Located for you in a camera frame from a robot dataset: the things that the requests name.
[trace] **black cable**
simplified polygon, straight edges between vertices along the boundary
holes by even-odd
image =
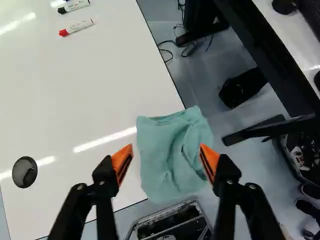
[[[166,64],[167,62],[170,62],[170,61],[174,58],[174,54],[173,54],[171,51],[169,51],[169,50],[160,49],[160,48],[159,48],[159,51],[165,51],[165,52],[171,54],[171,57],[170,57],[168,60],[164,60],[164,58],[163,58],[165,64]]]
[[[208,51],[208,49],[210,48],[210,46],[211,46],[211,44],[212,44],[212,41],[213,41],[213,39],[214,39],[214,34],[211,34],[211,39],[210,39],[210,42],[209,42],[209,45],[208,45],[208,47],[206,48],[206,52]]]
[[[159,42],[159,43],[157,44],[157,47],[159,48],[160,45],[165,44],[165,43],[173,43],[174,45],[176,45],[176,42],[173,41],[173,40],[165,40],[165,41]],[[167,50],[167,49],[159,48],[159,51],[164,51],[164,52],[167,52],[167,53],[169,53],[169,54],[171,55],[171,58],[169,58],[168,60],[164,60],[164,63],[165,63],[165,64],[166,64],[167,62],[170,62],[170,61],[174,58],[174,54],[173,54],[171,51]]]
[[[174,30],[173,30],[173,34],[175,35],[175,37],[177,38],[178,36],[176,35],[176,29],[177,28],[185,28],[181,23],[178,23],[177,25],[175,25],[174,27],[172,27]]]

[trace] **white desk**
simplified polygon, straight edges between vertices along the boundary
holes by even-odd
[[[252,0],[283,42],[301,71],[320,98],[314,76],[320,71],[320,42],[303,15],[297,11],[290,15],[277,13],[272,0]]]
[[[184,109],[135,0],[92,0],[65,15],[59,2],[0,2],[0,186],[11,240],[47,236],[71,186],[91,184],[106,155],[135,144],[138,115]],[[87,18],[95,25],[58,35]],[[136,145],[134,154],[115,211],[146,198]],[[38,162],[26,189],[11,177],[22,156]]]

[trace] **cloth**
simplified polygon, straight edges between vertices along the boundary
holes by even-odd
[[[199,107],[158,117],[138,116],[137,146],[141,186],[154,203],[200,190],[207,181],[200,144],[213,146],[213,134]]]

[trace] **dry erase marker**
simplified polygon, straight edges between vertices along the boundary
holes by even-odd
[[[75,1],[67,1],[64,3],[64,7],[58,8],[58,13],[66,14],[68,12],[84,8],[90,5],[89,0],[75,0]]]
[[[91,18],[87,19],[87,20],[83,20],[81,22],[78,22],[76,24],[71,25],[70,27],[67,27],[65,29],[62,29],[59,31],[59,35],[62,37],[68,36],[69,34],[72,34],[76,31],[79,31],[81,29],[90,27],[94,24],[94,22],[92,21]]]

